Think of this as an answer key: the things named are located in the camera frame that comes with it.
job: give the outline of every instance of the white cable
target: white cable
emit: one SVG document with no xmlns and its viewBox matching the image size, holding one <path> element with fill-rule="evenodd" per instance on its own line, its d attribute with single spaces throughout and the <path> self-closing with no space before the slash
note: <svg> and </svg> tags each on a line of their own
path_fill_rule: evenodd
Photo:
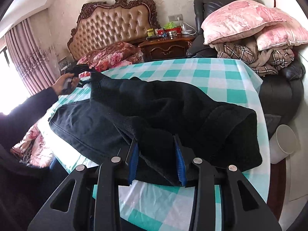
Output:
<svg viewBox="0 0 308 231">
<path fill-rule="evenodd" d="M 187 26 L 191 27 L 191 28 L 195 31 L 195 33 L 193 33 L 193 34 L 186 32 L 188 35 L 192 35 L 192 36 L 193 36 L 193 35 L 195 35 L 195 34 L 197 33 L 197 31 L 195 30 L 195 28 L 192 27 L 192 26 L 190 26 L 190 25 L 187 24 L 186 22 L 183 22 L 183 26 L 184 26 L 184 23 L 185 23 Z"/>
</svg>

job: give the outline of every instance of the wooden nightstand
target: wooden nightstand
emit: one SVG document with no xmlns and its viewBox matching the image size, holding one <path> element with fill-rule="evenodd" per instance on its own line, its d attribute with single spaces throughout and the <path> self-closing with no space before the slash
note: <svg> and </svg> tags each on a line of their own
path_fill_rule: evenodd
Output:
<svg viewBox="0 0 308 231">
<path fill-rule="evenodd" d="M 144 61 L 186 58 L 186 51 L 191 46 L 194 36 L 177 35 L 146 40 L 138 47 L 144 54 Z"/>
</svg>

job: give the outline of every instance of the power socket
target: power socket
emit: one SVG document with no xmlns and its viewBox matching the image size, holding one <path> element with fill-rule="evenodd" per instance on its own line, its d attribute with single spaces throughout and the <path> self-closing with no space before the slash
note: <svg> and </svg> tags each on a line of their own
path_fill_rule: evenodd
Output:
<svg viewBox="0 0 308 231">
<path fill-rule="evenodd" d="M 170 15 L 168 16 L 169 22 L 176 22 L 178 21 L 177 18 L 180 18 L 180 21 L 183 21 L 183 15 L 182 14 L 176 14 L 176 15 Z"/>
</svg>

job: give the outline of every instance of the leather armchair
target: leather armchair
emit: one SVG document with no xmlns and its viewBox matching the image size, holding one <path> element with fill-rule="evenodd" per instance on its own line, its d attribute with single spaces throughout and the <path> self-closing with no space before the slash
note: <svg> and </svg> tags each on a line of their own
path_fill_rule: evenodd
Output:
<svg viewBox="0 0 308 231">
<path fill-rule="evenodd" d="M 187 50 L 188 58 L 217 58 L 216 50 L 204 45 L 204 19 L 217 9 L 235 0 L 194 0 L 198 36 Z M 299 61 L 293 61 L 278 75 L 263 77 L 259 98 L 263 108 L 269 138 L 280 124 L 288 124 L 295 116 L 304 94 L 302 78 L 305 68 Z"/>
</svg>

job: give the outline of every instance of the checkered tablecloth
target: checkered tablecloth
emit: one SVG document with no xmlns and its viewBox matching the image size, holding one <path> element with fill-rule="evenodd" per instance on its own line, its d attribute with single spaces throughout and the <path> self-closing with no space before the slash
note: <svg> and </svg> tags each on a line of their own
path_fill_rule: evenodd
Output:
<svg viewBox="0 0 308 231">
<path fill-rule="evenodd" d="M 153 61 L 104 72 L 113 79 L 133 76 L 145 81 L 179 81 L 199 87 L 216 101 L 235 103 L 252 108 L 258 117 L 258 143 L 263 163 L 244 175 L 266 201 L 270 184 L 270 151 L 263 111 L 258 97 L 262 80 L 242 61 L 216 58 L 192 58 Z M 77 88 L 69 96 L 61 96 L 40 120 L 46 145 L 50 146 L 62 166 L 71 172 L 77 165 L 96 164 L 78 153 L 53 133 L 48 118 L 63 104 L 88 99 L 90 88 Z M 159 186 L 133 181 L 130 187 L 119 187 L 121 217 L 149 231 L 188 230 L 194 188 Z M 221 202 L 219 187 L 215 187 L 216 230 L 221 230 Z"/>
</svg>

